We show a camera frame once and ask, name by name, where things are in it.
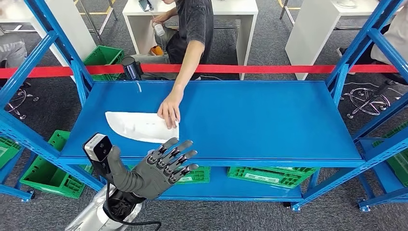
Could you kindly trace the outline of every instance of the green basket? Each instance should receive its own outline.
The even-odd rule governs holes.
[[[48,141],[55,149],[61,151],[69,132],[56,130]],[[92,166],[80,165],[88,173]],[[67,196],[78,199],[85,188],[85,184],[59,169],[40,156],[34,160],[30,168],[24,173],[20,182],[43,192]]]
[[[197,184],[197,183],[209,183],[210,182],[211,167],[198,167],[196,170],[192,170],[184,177],[180,178],[176,184]]]
[[[317,169],[311,167],[229,167],[227,176],[292,189],[306,180]]]
[[[0,137],[0,169],[18,153],[20,148],[21,146],[13,140]]]
[[[383,138],[390,138],[406,127],[408,127],[408,121],[389,131]],[[376,141],[372,143],[372,146],[375,147],[380,143],[382,143],[382,141]],[[390,157],[387,163],[399,181],[401,181],[405,187],[408,187],[408,148]]]
[[[122,49],[113,47],[97,46],[84,60],[85,65],[111,65],[122,61],[125,53]],[[121,74],[92,75],[95,81],[112,81],[119,78]]]

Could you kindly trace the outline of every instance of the white table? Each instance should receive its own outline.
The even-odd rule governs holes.
[[[46,2],[79,57],[84,60],[96,45],[74,2],[72,0],[47,0]],[[46,35],[45,30],[22,0],[10,1],[10,4],[3,8],[3,15],[0,16],[0,24],[14,23],[32,25],[41,38]],[[63,66],[68,66],[55,45],[50,49]]]
[[[138,0],[128,0],[123,16],[137,54],[147,54],[156,45],[152,27],[152,15],[160,15],[176,5],[167,5],[161,0],[151,0],[153,11],[144,12]],[[258,7],[255,0],[212,0],[214,16],[223,19],[240,19],[237,38],[238,65],[246,65],[254,34]]]
[[[378,5],[378,0],[355,1],[357,7],[347,9],[336,0],[304,0],[285,48],[291,64],[313,65],[340,18],[368,18]],[[306,77],[296,73],[298,80]]]

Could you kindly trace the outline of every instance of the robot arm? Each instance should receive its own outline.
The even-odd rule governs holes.
[[[171,138],[158,149],[149,152],[131,171],[128,171],[120,160],[119,148],[112,146],[105,135],[93,136],[84,145],[84,150],[98,173],[118,190],[133,193],[141,198],[155,199],[180,178],[198,167],[196,164],[190,164],[178,169],[197,152],[191,150],[173,160],[192,145],[192,141],[185,141],[165,154],[177,143],[176,138]]]
[[[179,168],[197,152],[191,150],[175,159],[192,145],[192,141],[185,141],[168,152],[177,143],[176,138],[171,138],[158,149],[148,152],[147,156],[129,171],[120,160],[119,148],[113,146],[107,136],[99,133],[94,135],[84,144],[83,149],[94,168],[108,184],[65,230],[124,231],[127,225],[146,224],[158,224],[158,230],[158,221],[130,222],[139,213],[141,203],[145,199],[157,198],[198,167],[196,164],[190,164]]]

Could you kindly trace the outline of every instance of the gray pants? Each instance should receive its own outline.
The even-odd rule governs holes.
[[[19,67],[27,58],[26,45],[16,34],[0,36],[0,62],[6,60],[6,68]]]
[[[170,64],[170,60],[168,58],[168,54],[166,54],[166,46],[168,42],[170,41],[171,37],[175,33],[177,33],[176,30],[168,28],[168,27],[163,27],[165,30],[166,34],[159,37],[155,34],[155,40],[157,45],[159,45],[163,52],[165,52],[164,55],[150,55],[150,54],[135,54],[131,55],[136,62],[140,62],[141,64]],[[144,80],[174,80],[176,79],[178,73],[144,73],[142,75],[142,79]]]

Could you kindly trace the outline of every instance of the white paper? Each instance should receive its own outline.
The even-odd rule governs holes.
[[[137,141],[165,143],[179,138],[179,125],[168,129],[165,120],[156,113],[105,112],[109,126],[117,134]]]

